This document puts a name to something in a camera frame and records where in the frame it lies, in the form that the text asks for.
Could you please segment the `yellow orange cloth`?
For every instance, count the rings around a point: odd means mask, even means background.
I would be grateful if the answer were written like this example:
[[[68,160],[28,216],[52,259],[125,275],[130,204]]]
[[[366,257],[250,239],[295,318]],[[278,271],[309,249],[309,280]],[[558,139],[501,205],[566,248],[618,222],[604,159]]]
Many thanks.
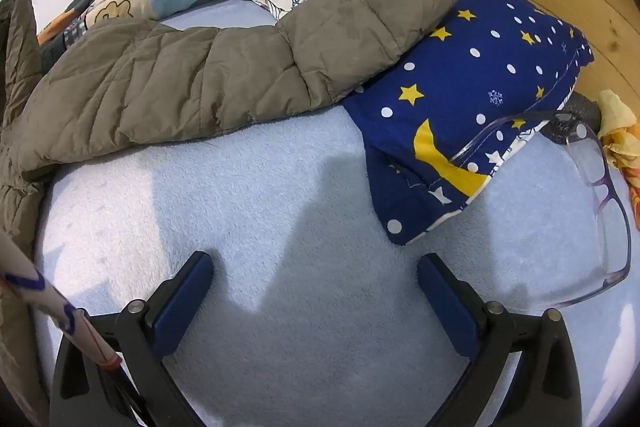
[[[639,118],[612,90],[598,96],[601,127],[598,133],[608,162],[620,170],[629,187],[634,223],[640,225]]]

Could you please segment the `clear purple eyeglasses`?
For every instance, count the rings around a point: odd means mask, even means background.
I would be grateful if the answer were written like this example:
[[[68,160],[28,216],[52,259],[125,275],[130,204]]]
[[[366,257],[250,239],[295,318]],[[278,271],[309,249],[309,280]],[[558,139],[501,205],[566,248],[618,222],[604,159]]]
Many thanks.
[[[573,285],[567,299],[548,307],[566,308],[602,295],[622,283],[631,268],[632,242],[629,218],[611,176],[610,167],[597,135],[576,113],[569,110],[537,110],[494,120],[465,144],[449,161],[457,167],[468,165],[488,136],[506,124],[525,129],[516,141],[551,126],[560,132],[559,143],[574,161],[582,183],[589,188],[594,211],[594,237],[597,239],[600,265],[585,280]]]

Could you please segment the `olive quilted hooded coat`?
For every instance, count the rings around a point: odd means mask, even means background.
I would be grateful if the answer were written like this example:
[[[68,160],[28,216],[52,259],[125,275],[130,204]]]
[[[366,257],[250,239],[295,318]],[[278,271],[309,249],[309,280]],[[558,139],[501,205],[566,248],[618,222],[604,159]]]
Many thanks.
[[[307,0],[251,28],[110,20],[43,72],[32,2],[2,0],[3,233],[37,265],[40,213],[60,169],[338,107],[457,1]]]

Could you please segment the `black object behind pillow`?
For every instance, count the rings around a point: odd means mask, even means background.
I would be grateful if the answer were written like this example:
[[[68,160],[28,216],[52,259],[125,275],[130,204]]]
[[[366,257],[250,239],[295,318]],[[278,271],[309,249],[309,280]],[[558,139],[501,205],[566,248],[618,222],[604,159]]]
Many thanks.
[[[593,133],[598,133],[601,128],[601,111],[596,102],[589,100],[585,95],[574,92],[563,107],[564,110],[574,114]],[[577,134],[577,124],[574,119],[555,120],[543,127],[542,135],[555,144],[565,145],[582,141]]]

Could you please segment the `blue star moon pillow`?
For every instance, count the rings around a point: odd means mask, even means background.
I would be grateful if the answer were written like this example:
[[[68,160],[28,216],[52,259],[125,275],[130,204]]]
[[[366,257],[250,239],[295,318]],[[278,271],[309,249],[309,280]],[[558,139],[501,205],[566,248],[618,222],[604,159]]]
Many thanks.
[[[270,124],[271,153],[299,171],[358,131],[376,217],[405,245],[465,210],[591,59],[577,28],[527,0],[458,0],[337,108]]]

